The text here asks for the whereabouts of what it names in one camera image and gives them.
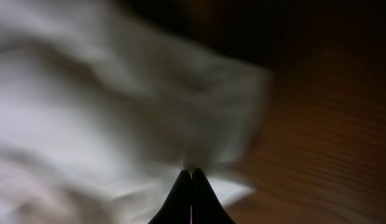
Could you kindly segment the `white t-shirt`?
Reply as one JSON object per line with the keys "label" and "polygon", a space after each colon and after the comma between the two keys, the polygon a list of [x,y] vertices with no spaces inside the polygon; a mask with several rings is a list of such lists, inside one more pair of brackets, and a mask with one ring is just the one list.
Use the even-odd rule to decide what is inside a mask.
{"label": "white t-shirt", "polygon": [[109,1],[0,0],[0,223],[147,223],[195,167],[250,195],[268,80]]}

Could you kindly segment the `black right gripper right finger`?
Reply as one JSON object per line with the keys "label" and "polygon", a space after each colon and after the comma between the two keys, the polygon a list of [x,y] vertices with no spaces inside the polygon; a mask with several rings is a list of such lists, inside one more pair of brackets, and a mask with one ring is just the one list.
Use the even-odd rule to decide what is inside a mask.
{"label": "black right gripper right finger", "polygon": [[226,213],[201,169],[192,173],[192,224],[236,224]]}

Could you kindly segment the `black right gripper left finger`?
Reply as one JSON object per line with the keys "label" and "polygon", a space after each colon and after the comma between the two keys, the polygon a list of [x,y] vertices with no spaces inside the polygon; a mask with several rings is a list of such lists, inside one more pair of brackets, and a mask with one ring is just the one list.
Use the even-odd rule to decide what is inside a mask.
{"label": "black right gripper left finger", "polygon": [[192,179],[187,170],[182,170],[161,209],[149,224],[190,224]]}

